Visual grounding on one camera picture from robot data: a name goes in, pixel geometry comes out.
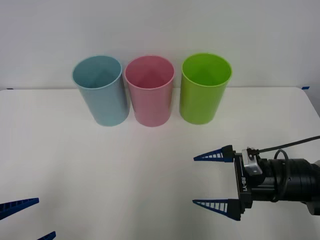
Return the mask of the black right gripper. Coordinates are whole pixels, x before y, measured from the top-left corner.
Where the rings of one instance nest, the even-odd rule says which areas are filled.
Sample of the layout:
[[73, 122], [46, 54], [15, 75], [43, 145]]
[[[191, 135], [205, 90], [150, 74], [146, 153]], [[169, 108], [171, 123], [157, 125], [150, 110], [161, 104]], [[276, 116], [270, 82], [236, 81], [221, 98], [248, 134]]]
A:
[[272, 170], [266, 159], [260, 158], [255, 149], [244, 149], [240, 153], [226, 145], [193, 158], [195, 162], [233, 163], [239, 199], [194, 199], [197, 206], [240, 221], [245, 209], [254, 201], [272, 200]]

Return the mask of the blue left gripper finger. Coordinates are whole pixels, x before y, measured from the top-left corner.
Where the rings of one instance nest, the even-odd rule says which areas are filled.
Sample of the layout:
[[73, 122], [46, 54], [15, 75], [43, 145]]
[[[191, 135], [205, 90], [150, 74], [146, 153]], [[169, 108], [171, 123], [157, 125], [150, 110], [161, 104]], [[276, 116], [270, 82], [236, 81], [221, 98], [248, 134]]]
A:
[[39, 203], [39, 198], [29, 198], [0, 204], [0, 220]]
[[40, 238], [38, 238], [37, 240], [53, 240], [56, 237], [56, 232], [52, 231]]

